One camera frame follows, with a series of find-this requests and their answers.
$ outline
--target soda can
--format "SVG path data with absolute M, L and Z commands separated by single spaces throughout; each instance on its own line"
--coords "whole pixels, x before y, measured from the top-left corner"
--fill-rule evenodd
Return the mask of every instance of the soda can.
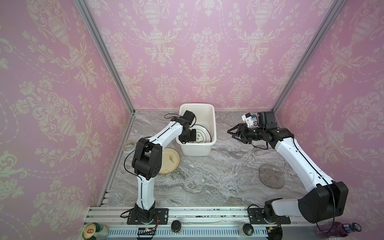
M 93 222 L 88 224 L 83 231 L 83 239 L 85 240 L 104 240 L 109 233 L 108 226 Z

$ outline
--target white plate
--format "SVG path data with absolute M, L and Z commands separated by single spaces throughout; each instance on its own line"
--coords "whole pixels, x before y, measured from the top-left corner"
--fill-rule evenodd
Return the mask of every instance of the white plate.
M 159 174 L 169 174 L 175 171 L 180 165 L 180 155 L 172 148 L 164 148 Z
M 196 129 L 196 141 L 193 143 L 211 142 L 211 135 L 205 127 L 201 125 L 195 125 L 191 127 L 191 129 Z

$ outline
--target mounting plate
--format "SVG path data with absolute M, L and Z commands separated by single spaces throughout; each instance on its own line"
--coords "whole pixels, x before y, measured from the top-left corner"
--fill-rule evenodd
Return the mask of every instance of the mounting plate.
M 269 224 L 264 220 L 263 209 L 249 208 L 247 212 L 248 212 L 249 222 L 251 224 Z M 291 224 L 291 220 L 289 217 L 281 216 L 281 217 L 277 217 L 276 219 L 277 221 L 281 220 L 282 224 Z
M 154 209 L 155 215 L 159 217 L 159 225 L 166 225 L 168 224 L 168 212 L 169 209 Z M 141 225 L 143 224 L 138 217 L 132 215 L 132 211 L 129 212 L 128 214 L 128 219 L 127 219 L 127 225 Z M 153 220 L 149 224 L 156 224 L 156 222 Z

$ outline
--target can lid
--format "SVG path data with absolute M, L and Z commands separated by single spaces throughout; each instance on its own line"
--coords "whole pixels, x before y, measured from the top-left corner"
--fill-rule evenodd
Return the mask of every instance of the can lid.
M 179 232 L 181 230 L 181 222 L 179 220 L 174 220 L 170 228 L 172 232 Z
M 90 239 L 96 232 L 96 225 L 91 223 L 88 224 L 83 231 L 83 238 Z
M 253 235 L 253 226 L 249 223 L 246 223 L 243 225 L 243 232 L 247 235 L 247 236 L 252 236 Z
M 356 223 L 356 222 L 353 222 L 351 224 L 351 229 L 352 231 L 354 232 L 361 232 L 362 231 L 362 227 L 360 226 L 360 224 Z

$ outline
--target small bowl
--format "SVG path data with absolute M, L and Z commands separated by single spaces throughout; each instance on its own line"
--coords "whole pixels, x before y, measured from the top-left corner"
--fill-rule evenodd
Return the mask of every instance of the small bowl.
M 125 154 L 128 154 L 132 152 L 135 149 L 135 147 L 136 147 L 136 143 L 132 140 L 128 140 L 122 145 L 121 149 Z

